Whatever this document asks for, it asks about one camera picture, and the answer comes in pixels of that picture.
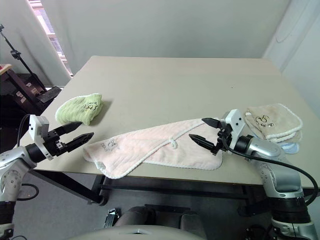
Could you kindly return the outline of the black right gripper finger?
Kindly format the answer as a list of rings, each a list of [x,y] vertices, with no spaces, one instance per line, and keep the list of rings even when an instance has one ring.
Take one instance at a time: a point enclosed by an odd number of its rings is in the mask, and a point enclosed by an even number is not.
[[[196,134],[189,134],[189,137],[199,146],[201,146],[202,148],[205,148],[209,151],[211,151],[212,149],[215,148],[215,145],[210,142],[207,141],[204,137],[200,136],[200,135],[196,135]]]
[[[202,118],[201,120],[212,128],[215,128],[215,129],[221,128],[221,122],[218,119],[205,117],[205,118]]]

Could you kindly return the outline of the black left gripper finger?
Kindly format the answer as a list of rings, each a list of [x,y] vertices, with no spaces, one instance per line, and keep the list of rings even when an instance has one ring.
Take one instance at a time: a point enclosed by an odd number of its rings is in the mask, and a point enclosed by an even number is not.
[[[51,130],[50,132],[48,132],[49,136],[62,136],[65,134],[68,134],[70,132],[73,132],[74,130],[76,130],[80,125],[82,125],[82,122],[80,121],[73,121],[70,123],[67,123],[65,125],[62,125],[60,127],[57,127],[53,130]]]
[[[78,137],[74,138],[72,141],[68,142],[65,147],[66,151],[72,152],[73,150],[81,147],[86,144],[94,136],[93,132],[81,134]]]

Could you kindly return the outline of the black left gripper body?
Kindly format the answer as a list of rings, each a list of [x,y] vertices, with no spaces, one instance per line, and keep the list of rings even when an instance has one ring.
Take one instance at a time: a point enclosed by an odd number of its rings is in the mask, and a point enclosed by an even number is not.
[[[60,136],[66,134],[63,129],[54,129],[48,132],[43,138],[43,145],[48,150],[51,156],[57,157],[67,152],[67,145],[60,142]]]

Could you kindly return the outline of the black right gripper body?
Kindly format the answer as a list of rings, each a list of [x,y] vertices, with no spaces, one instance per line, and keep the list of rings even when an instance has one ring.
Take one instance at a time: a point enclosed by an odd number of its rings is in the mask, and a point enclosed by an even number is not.
[[[217,143],[213,145],[211,149],[212,154],[217,154],[219,151],[227,152],[232,140],[231,133],[233,131],[229,123],[223,123],[221,121],[214,121],[213,127],[219,129],[217,133]]]

